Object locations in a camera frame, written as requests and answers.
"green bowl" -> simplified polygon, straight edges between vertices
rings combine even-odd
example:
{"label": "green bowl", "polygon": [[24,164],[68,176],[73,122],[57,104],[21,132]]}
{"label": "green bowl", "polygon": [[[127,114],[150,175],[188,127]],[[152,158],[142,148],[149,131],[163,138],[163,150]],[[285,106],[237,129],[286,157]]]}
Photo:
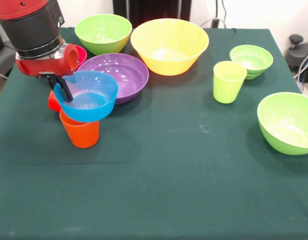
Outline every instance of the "green bowl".
{"label": "green bowl", "polygon": [[266,49],[255,45],[234,47],[229,57],[233,62],[243,65],[247,70],[245,79],[254,79],[273,64],[273,56]]}
{"label": "green bowl", "polygon": [[260,130],[267,142],[287,155],[308,154],[308,96],[278,92],[258,104]]}
{"label": "green bowl", "polygon": [[81,20],[75,27],[80,42],[95,55],[119,53],[132,32],[132,24],[115,14],[98,14]]}

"red robot arm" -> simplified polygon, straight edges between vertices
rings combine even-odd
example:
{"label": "red robot arm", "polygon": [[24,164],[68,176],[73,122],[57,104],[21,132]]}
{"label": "red robot arm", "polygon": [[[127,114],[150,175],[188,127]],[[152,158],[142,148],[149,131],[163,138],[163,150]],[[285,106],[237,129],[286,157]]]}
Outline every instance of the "red robot arm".
{"label": "red robot arm", "polygon": [[52,88],[59,83],[71,101],[72,94],[60,76],[73,74],[79,53],[61,38],[63,23],[57,0],[0,0],[0,24],[17,51],[20,71],[48,78]]}

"cup rim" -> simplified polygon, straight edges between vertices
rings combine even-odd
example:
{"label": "cup rim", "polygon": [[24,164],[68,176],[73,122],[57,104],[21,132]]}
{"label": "cup rim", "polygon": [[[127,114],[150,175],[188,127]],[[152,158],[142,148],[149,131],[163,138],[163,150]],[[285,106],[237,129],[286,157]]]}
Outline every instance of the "cup rim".
{"label": "cup rim", "polygon": [[[230,63],[230,64],[232,64],[232,65],[237,66],[238,68],[240,68],[241,70],[244,71],[244,75],[242,74],[242,76],[241,76],[240,78],[238,78],[238,79],[227,79],[227,78],[225,78],[225,77],[220,76],[220,75],[216,72],[216,67],[218,67],[219,65],[224,64],[224,63],[227,63],[227,64]],[[225,81],[228,81],[228,82],[239,82],[239,81],[242,81],[242,79],[245,80],[245,78],[246,78],[247,75],[248,75],[248,71],[247,71],[247,69],[246,69],[244,66],[242,66],[241,64],[239,64],[239,63],[237,63],[237,62],[231,61],[231,60],[219,61],[218,63],[216,63],[216,64],[214,65],[214,67],[213,67],[213,73],[214,73],[218,78],[220,78],[220,79],[222,79],[222,80],[225,80]]]}
{"label": "cup rim", "polygon": [[[70,119],[71,121],[78,123],[78,125],[73,125],[73,124],[68,123],[67,121],[65,121],[65,119],[62,115],[64,115],[66,118]],[[89,122],[80,122],[80,121],[76,121],[76,120],[70,118],[69,116],[66,115],[66,113],[63,111],[63,109],[61,109],[59,111],[59,119],[62,122],[62,124],[65,124],[65,125],[70,126],[72,128],[79,128],[79,127],[83,127],[83,126],[89,124]]]}

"purple bowl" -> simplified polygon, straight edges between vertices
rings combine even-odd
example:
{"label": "purple bowl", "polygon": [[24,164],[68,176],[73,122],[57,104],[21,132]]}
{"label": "purple bowl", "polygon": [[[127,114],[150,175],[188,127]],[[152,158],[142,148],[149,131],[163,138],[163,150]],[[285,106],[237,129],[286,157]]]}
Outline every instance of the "purple bowl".
{"label": "purple bowl", "polygon": [[149,70],[138,58],[123,53],[107,53],[85,61],[77,71],[93,70],[112,76],[118,84],[115,104],[133,99],[149,80]]}

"plastic bowl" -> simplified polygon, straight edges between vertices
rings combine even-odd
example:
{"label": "plastic bowl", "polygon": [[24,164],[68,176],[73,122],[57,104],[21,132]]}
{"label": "plastic bowl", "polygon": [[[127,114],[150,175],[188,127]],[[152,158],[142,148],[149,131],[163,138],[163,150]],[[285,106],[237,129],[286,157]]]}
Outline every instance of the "plastic bowl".
{"label": "plastic bowl", "polygon": [[161,18],[139,25],[130,37],[133,48],[154,73],[186,72],[207,49],[208,34],[192,22]]}
{"label": "plastic bowl", "polygon": [[257,108],[260,130],[267,142],[287,155],[308,154],[308,97],[278,92],[265,97]]}
{"label": "plastic bowl", "polygon": [[120,52],[131,31],[130,21],[115,14],[89,16],[75,27],[75,34],[81,43],[95,55]]}
{"label": "plastic bowl", "polygon": [[116,104],[126,103],[142,91],[149,80],[149,70],[134,56],[108,53],[84,62],[78,71],[94,70],[112,76],[118,84]]}
{"label": "plastic bowl", "polygon": [[104,119],[111,113],[119,90],[113,77],[99,71],[76,71],[64,79],[73,101],[65,100],[58,83],[54,87],[54,95],[69,118],[90,123]]}
{"label": "plastic bowl", "polygon": [[229,57],[233,62],[243,65],[247,70],[246,79],[254,79],[273,64],[273,56],[266,49],[255,45],[234,47]]}

